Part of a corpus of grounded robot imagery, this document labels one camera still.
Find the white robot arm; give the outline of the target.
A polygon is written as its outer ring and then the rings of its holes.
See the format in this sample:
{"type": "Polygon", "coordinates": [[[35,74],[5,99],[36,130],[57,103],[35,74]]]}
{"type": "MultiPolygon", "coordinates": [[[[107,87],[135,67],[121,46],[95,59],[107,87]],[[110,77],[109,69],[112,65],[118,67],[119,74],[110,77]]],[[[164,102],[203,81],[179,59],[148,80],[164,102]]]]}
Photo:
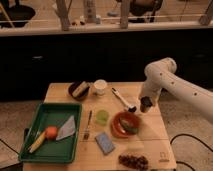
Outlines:
{"type": "Polygon", "coordinates": [[[158,102],[162,89],[176,98],[195,107],[200,114],[213,124],[213,92],[192,84],[175,75],[177,64],[172,58],[149,63],[145,69],[145,82],[139,94],[140,110],[147,112],[158,102]]]}

